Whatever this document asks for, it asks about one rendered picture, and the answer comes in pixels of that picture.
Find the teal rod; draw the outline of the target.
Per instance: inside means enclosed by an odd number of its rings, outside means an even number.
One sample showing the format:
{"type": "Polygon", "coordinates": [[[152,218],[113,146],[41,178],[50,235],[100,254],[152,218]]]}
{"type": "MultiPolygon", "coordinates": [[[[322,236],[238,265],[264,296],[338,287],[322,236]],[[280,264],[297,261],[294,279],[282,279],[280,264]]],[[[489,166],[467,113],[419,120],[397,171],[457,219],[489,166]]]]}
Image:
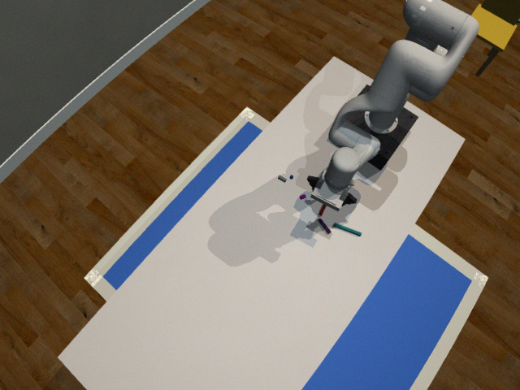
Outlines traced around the teal rod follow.
{"type": "Polygon", "coordinates": [[[333,227],[340,228],[340,229],[342,229],[342,230],[345,230],[345,231],[347,231],[347,232],[351,232],[351,233],[353,233],[353,234],[355,234],[355,235],[358,235],[358,236],[361,236],[361,235],[362,235],[361,232],[355,231],[355,230],[350,229],[350,228],[348,228],[348,227],[344,227],[344,226],[339,225],[339,224],[337,224],[337,223],[334,223],[334,226],[333,226],[333,227]]]}

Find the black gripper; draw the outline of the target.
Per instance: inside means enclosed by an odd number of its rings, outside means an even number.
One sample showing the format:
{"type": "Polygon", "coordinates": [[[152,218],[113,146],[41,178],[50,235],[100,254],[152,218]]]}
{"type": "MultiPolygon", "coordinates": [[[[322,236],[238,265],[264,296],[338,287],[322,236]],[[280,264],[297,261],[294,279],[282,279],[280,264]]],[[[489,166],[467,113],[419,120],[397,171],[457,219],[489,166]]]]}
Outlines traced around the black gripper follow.
{"type": "MultiPolygon", "coordinates": [[[[308,182],[310,182],[310,186],[312,187],[312,192],[314,191],[314,188],[318,188],[318,189],[321,189],[322,185],[323,185],[323,182],[325,181],[325,172],[326,172],[327,168],[323,171],[323,173],[321,174],[321,176],[318,178],[318,177],[314,177],[314,176],[308,176],[307,180],[308,182]]],[[[348,188],[345,188],[343,193],[340,195],[340,200],[343,201],[343,204],[342,206],[344,206],[345,204],[354,204],[357,202],[357,199],[351,194],[349,193],[350,189],[351,189],[351,185],[348,186],[348,188]],[[345,199],[346,198],[346,199],[345,199]]]]}

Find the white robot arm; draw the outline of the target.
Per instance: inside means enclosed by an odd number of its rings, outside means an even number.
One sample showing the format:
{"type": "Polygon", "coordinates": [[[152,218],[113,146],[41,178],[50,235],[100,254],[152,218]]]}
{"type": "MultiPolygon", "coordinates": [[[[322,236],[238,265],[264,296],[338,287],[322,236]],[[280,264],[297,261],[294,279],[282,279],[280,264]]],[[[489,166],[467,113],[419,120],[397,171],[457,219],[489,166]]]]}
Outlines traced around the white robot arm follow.
{"type": "Polygon", "coordinates": [[[405,40],[392,44],[368,92],[346,102],[329,131],[330,142],[339,149],[331,157],[321,189],[314,188],[311,198],[333,210],[339,211],[340,195],[355,185],[353,176],[381,146],[376,137],[349,122],[349,114],[365,111],[371,131],[392,132],[410,94],[433,101],[479,32],[474,17],[442,0],[405,0],[403,17],[413,30],[409,28],[405,40]]]}

